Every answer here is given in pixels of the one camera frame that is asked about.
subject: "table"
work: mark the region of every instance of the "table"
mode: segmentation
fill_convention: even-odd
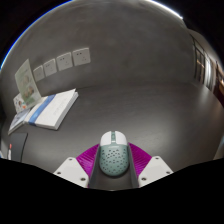
[[[120,131],[128,142],[161,156],[174,171],[213,160],[224,131],[224,110],[205,86],[178,82],[125,82],[77,89],[58,131],[25,125],[22,162],[53,173],[68,157],[77,157]],[[2,130],[2,149],[12,118]]]

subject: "white booklet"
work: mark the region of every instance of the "white booklet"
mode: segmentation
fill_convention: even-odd
[[[24,123],[57,130],[77,97],[75,89],[43,97],[30,111]]]
[[[10,135],[13,131],[15,131],[17,128],[19,128],[20,126],[23,125],[23,122],[24,122],[26,116],[29,114],[29,112],[30,112],[30,109],[26,109],[26,110],[23,110],[15,115],[15,117],[10,125],[8,135]]]

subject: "paper on wall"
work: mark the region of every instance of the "paper on wall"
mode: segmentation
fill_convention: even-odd
[[[27,59],[15,74],[16,84],[27,108],[34,106],[41,95],[34,81],[29,59]]]

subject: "paper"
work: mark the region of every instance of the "paper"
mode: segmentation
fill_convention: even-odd
[[[13,99],[14,105],[15,105],[15,109],[16,109],[16,113],[18,114],[19,112],[27,109],[27,105],[24,102],[21,94],[19,93],[14,99]]]
[[[41,98],[34,81],[29,59],[27,59],[15,74],[16,84],[27,108],[34,106]]]

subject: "gray wall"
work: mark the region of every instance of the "gray wall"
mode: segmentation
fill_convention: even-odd
[[[142,0],[77,0],[38,20],[10,52],[0,79],[6,114],[15,114],[14,76],[26,59],[33,70],[83,47],[92,62],[39,81],[42,96],[108,83],[193,80],[193,43],[181,19]]]

